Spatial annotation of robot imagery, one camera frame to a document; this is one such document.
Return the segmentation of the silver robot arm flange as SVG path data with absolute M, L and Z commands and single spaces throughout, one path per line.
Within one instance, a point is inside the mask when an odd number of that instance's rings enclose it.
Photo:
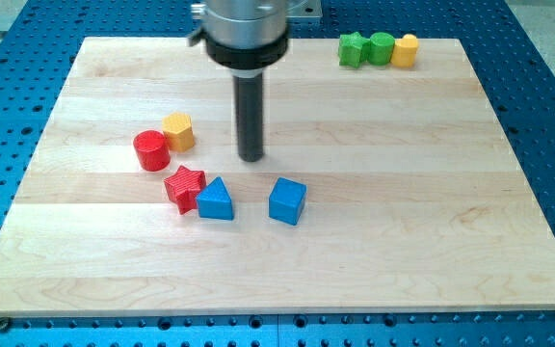
M 318 21 L 320 0 L 202 0 L 191 5 L 198 28 L 188 37 L 238 78 L 253 78 L 288 49 L 288 25 Z

